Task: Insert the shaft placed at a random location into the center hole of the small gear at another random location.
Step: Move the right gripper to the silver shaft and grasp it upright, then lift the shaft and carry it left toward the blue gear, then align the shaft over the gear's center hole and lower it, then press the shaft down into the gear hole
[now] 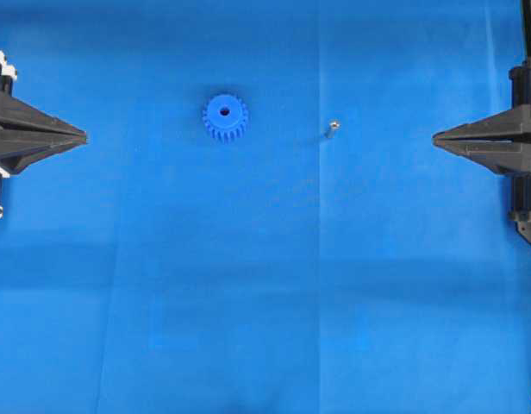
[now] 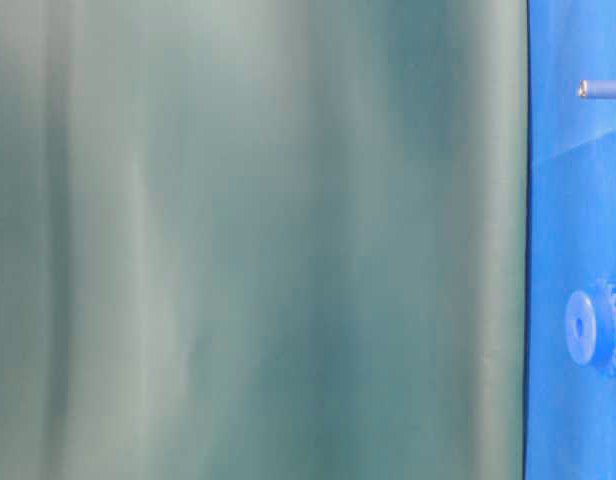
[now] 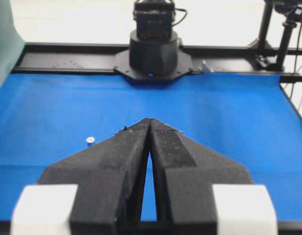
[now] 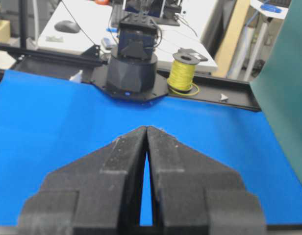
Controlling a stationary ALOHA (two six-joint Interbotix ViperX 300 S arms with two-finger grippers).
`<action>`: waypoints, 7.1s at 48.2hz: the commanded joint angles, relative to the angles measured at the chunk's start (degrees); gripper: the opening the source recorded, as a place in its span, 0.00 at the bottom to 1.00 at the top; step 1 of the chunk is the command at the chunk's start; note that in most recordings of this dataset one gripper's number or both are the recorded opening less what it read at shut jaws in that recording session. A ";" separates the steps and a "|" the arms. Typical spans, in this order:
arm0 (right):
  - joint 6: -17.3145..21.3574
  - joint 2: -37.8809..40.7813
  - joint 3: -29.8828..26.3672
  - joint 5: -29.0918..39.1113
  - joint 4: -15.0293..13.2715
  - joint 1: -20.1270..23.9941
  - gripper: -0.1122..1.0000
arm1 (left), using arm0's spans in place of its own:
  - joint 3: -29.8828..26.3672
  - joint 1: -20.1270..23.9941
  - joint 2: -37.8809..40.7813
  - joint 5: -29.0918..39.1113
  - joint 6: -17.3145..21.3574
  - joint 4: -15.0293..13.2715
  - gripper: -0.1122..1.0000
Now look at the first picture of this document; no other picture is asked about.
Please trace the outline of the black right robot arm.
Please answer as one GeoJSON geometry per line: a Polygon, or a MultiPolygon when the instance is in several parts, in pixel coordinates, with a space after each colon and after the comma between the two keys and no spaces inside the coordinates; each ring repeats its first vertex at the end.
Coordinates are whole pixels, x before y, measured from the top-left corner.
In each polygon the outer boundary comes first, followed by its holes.
{"type": "Polygon", "coordinates": [[[531,1],[521,12],[526,57],[509,71],[511,109],[437,133],[433,144],[510,177],[509,219],[531,246],[531,1]]]}

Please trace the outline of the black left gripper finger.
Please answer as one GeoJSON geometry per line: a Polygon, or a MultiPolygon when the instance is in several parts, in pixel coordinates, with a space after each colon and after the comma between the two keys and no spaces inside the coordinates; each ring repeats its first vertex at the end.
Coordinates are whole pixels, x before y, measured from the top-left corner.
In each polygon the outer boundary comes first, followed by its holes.
{"type": "Polygon", "coordinates": [[[44,147],[25,149],[17,153],[0,155],[0,167],[11,175],[17,175],[36,162],[57,154],[62,154],[86,143],[86,138],[71,138],[44,147]]]}
{"type": "Polygon", "coordinates": [[[0,126],[33,132],[48,132],[86,138],[87,134],[71,124],[50,116],[0,91],[0,126]]]}

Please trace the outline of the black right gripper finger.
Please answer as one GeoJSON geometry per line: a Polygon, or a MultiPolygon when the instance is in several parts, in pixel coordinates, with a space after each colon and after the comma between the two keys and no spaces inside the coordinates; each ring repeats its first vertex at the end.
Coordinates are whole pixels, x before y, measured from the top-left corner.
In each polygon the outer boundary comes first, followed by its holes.
{"type": "Polygon", "coordinates": [[[531,174],[529,143],[434,140],[434,145],[484,166],[495,174],[531,174]]]}
{"type": "Polygon", "coordinates": [[[433,136],[433,143],[445,141],[531,142],[531,103],[516,106],[480,121],[459,125],[433,136]]]}

